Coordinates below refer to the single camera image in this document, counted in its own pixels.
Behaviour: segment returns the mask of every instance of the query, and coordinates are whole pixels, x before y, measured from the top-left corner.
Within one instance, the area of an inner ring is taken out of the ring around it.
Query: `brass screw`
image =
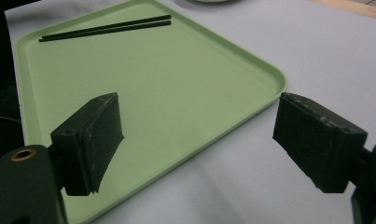
[[[12,161],[26,161],[32,158],[36,154],[36,151],[30,148],[22,149],[10,158]]]

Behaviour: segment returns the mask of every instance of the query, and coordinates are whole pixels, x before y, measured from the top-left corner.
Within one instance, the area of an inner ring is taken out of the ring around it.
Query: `pair of chopsticks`
[[[89,35],[103,35],[103,34],[110,34],[110,33],[115,33],[115,32],[124,32],[124,31],[131,31],[131,30],[140,30],[140,29],[146,29],[146,28],[167,26],[167,25],[171,25],[170,18],[171,18],[171,15],[164,15],[164,16],[141,19],[137,21],[124,21],[124,22],[119,22],[119,23],[114,23],[114,24],[109,24],[109,25],[92,27],[88,29],[59,33],[55,35],[43,35],[42,38],[39,39],[39,42],[70,39],[70,38],[77,38],[77,37],[83,37],[83,36],[89,36]]]

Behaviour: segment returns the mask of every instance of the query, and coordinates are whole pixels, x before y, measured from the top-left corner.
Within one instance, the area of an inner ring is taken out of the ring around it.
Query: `tabletop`
[[[6,12],[12,44],[123,0],[44,0]],[[159,0],[276,65],[376,145],[376,20],[305,0]],[[278,103],[93,223],[352,224],[350,198],[324,194],[272,139]]]

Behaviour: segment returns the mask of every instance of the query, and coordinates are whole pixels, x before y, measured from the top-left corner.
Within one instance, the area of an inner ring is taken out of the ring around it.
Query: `green tray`
[[[49,35],[171,14],[172,25],[39,43]],[[67,21],[16,45],[26,145],[82,105],[117,92],[125,139],[99,193],[63,192],[70,223],[94,220],[274,103],[283,73],[168,7],[134,0]]]

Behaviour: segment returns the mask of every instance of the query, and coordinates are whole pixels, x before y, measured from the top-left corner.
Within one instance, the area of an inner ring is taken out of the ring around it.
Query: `wooden floor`
[[[376,1],[374,0],[312,0],[330,7],[347,10],[376,19]]]

